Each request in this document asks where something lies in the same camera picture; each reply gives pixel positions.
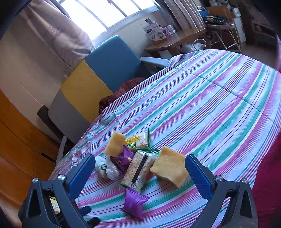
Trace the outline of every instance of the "window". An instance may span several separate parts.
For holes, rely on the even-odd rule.
[[[57,0],[91,40],[118,22],[154,6],[152,0]]]

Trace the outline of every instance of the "red bedspread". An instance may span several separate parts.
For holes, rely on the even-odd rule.
[[[267,228],[281,207],[281,132],[262,159],[252,189],[259,228]]]

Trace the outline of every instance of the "bottle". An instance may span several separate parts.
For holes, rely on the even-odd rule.
[[[168,25],[168,26],[167,26],[167,29],[169,30],[169,32],[170,32],[171,34],[173,34],[173,33],[176,32],[176,31],[174,30],[174,28],[173,28],[171,25]]]
[[[162,32],[165,34],[166,37],[170,37],[171,36],[169,30],[166,27],[160,28],[160,29],[162,30]]]

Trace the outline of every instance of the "wall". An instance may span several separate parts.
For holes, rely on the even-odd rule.
[[[149,55],[145,48],[151,41],[142,28],[148,17],[162,26],[167,25],[160,12],[155,11],[110,37],[119,35],[139,57]],[[42,105],[50,106],[66,80],[62,67],[20,15],[0,40],[0,53],[0,89],[31,123],[59,141],[37,116],[37,111]]]

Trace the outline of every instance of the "brown cloth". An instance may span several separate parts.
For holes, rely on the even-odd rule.
[[[130,91],[132,88],[134,88],[144,80],[145,78],[143,77],[136,77],[134,79],[126,81],[113,95],[101,99],[99,102],[99,114],[101,114],[101,112],[117,98],[121,97],[123,94]]]

